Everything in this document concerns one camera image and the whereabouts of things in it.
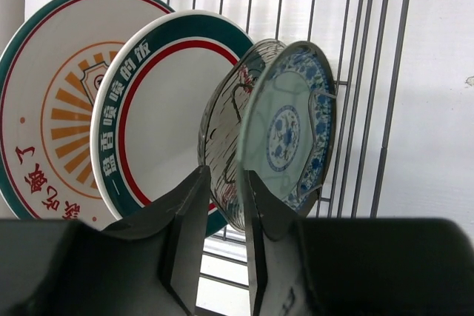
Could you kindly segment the white plate orange sunburst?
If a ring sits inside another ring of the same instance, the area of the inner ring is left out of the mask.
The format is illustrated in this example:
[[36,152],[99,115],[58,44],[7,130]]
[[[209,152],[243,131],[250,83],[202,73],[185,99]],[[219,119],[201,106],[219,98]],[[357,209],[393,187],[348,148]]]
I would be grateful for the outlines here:
[[161,0],[52,0],[1,54],[1,199],[21,219],[114,222],[93,176],[90,122],[101,80]]

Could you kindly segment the small blue patterned plate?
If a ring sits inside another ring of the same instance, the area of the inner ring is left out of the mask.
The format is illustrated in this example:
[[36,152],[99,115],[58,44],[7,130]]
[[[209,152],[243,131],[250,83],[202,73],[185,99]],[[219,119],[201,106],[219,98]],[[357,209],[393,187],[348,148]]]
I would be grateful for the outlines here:
[[319,199],[336,134],[336,86],[310,41],[280,50],[257,79],[236,149],[238,198],[255,172],[270,193],[306,216]]

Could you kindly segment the clear round plate stand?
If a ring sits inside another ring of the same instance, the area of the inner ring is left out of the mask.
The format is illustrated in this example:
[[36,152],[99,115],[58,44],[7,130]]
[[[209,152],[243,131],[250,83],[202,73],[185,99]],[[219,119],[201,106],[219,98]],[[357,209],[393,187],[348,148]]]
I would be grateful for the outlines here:
[[201,118],[198,162],[210,168],[212,202],[240,232],[245,222],[237,197],[235,155],[241,120],[260,75],[285,47],[273,38],[255,43],[218,84]]

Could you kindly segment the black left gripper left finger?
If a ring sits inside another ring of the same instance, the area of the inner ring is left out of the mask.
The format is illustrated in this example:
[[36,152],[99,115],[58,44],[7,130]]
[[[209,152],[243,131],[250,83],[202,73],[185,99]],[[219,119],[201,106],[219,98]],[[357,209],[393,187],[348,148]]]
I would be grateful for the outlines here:
[[111,312],[194,312],[209,200],[210,169],[199,166],[167,194],[104,229],[118,242]]

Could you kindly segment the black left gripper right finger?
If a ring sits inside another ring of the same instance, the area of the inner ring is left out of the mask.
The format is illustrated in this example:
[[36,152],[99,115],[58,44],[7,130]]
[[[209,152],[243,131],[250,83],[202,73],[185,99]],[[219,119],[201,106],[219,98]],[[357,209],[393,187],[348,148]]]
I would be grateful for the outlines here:
[[244,219],[252,315],[286,315],[295,274],[287,237],[296,213],[269,191],[258,174],[244,171]]

